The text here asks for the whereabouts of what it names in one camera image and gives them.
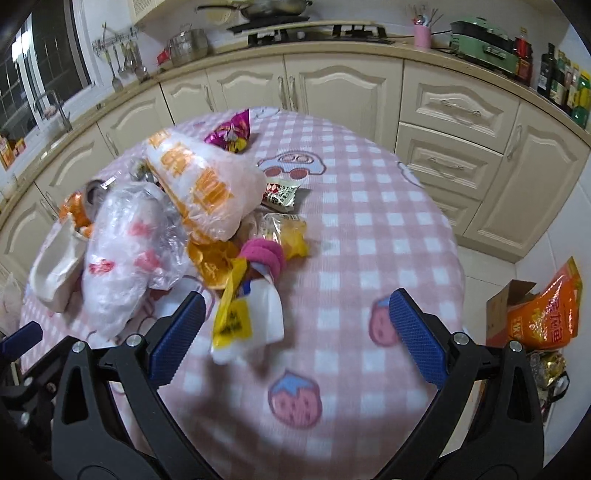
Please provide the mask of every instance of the frying pan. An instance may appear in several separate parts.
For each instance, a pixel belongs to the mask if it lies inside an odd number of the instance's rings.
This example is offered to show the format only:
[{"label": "frying pan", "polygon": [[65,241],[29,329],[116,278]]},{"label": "frying pan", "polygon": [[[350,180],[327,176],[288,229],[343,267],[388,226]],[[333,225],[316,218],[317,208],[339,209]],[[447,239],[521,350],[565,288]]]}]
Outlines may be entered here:
[{"label": "frying pan", "polygon": [[279,16],[298,16],[312,4],[312,0],[255,0],[253,3],[242,5],[200,5],[197,10],[208,8],[229,8],[238,10],[247,20]]}]

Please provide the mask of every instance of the strawberry print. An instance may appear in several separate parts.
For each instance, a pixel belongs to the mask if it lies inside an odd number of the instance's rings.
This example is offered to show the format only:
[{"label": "strawberry print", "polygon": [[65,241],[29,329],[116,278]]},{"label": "strawberry print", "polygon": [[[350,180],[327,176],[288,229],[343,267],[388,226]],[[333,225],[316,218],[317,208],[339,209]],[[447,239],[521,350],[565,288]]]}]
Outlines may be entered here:
[{"label": "strawberry print", "polygon": [[383,347],[400,343],[394,325],[390,321],[389,303],[389,296],[374,302],[369,318],[369,337],[376,345]]},{"label": "strawberry print", "polygon": [[322,415],[320,387],[289,370],[269,389],[269,406],[277,420],[295,429],[312,428]]}]

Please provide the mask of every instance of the faucet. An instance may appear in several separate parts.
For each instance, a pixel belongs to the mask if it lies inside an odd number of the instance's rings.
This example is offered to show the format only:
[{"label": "faucet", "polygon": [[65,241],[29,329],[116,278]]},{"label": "faucet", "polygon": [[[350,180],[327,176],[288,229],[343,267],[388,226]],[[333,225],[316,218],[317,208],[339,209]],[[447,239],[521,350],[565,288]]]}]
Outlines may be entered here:
[{"label": "faucet", "polygon": [[70,123],[70,113],[68,113],[68,116],[66,116],[66,114],[64,113],[64,109],[62,108],[62,102],[61,102],[60,98],[57,96],[57,93],[55,90],[48,90],[45,93],[43,93],[42,95],[40,95],[39,97],[35,98],[35,108],[37,108],[37,110],[39,111],[41,116],[45,116],[43,113],[42,106],[39,103],[39,101],[42,100],[44,97],[49,98],[50,95],[53,96],[54,105],[56,105],[59,108],[60,115],[61,115],[61,121],[64,124],[64,128],[66,129],[66,132],[72,131],[72,124]]}]

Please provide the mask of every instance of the yellow label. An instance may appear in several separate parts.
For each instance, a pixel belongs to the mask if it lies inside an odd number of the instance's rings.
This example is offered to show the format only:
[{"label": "yellow label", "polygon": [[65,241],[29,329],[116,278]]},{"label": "yellow label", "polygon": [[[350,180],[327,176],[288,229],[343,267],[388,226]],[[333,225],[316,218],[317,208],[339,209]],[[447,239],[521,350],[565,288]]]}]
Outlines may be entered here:
[{"label": "yellow label", "polygon": [[232,260],[232,273],[228,278],[216,318],[213,321],[212,345],[216,348],[223,348],[234,340],[247,339],[252,336],[246,300],[234,299],[238,286],[246,274],[247,266],[244,258]]}]

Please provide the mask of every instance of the cabinet door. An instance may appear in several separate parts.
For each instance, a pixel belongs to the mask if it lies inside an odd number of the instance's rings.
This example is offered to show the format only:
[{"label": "cabinet door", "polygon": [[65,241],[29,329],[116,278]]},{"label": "cabinet door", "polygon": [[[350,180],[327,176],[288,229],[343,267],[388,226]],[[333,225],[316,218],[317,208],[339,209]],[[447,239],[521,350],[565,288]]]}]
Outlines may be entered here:
[{"label": "cabinet door", "polygon": [[175,124],[215,111],[205,70],[160,85]]},{"label": "cabinet door", "polygon": [[2,227],[0,262],[21,284],[27,283],[29,270],[55,220],[56,213],[33,184]]},{"label": "cabinet door", "polygon": [[213,101],[219,110],[255,106],[287,108],[283,57],[244,60],[207,69]]},{"label": "cabinet door", "polygon": [[394,150],[402,60],[354,54],[286,55],[291,107]]},{"label": "cabinet door", "polygon": [[51,162],[35,179],[35,184],[57,212],[67,196],[81,188],[112,160],[113,154],[99,127],[93,125]]},{"label": "cabinet door", "polygon": [[579,179],[589,147],[549,115],[522,103],[486,197],[465,235],[524,257]]},{"label": "cabinet door", "polygon": [[154,132],[173,125],[160,85],[140,93],[98,121],[100,132],[118,157]]}]

